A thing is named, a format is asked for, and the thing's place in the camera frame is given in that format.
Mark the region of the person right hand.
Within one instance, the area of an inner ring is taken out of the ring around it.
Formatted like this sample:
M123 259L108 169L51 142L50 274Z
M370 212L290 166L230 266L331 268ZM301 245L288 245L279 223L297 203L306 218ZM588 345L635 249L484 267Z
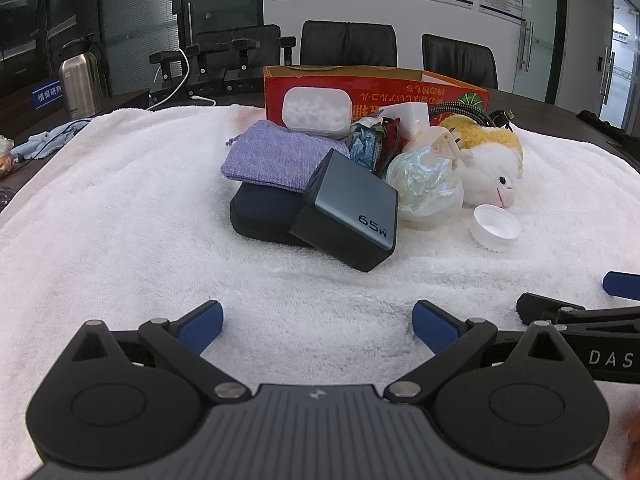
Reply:
M628 441L630 444L627 465L639 463L640 416L637 415L629 426Z

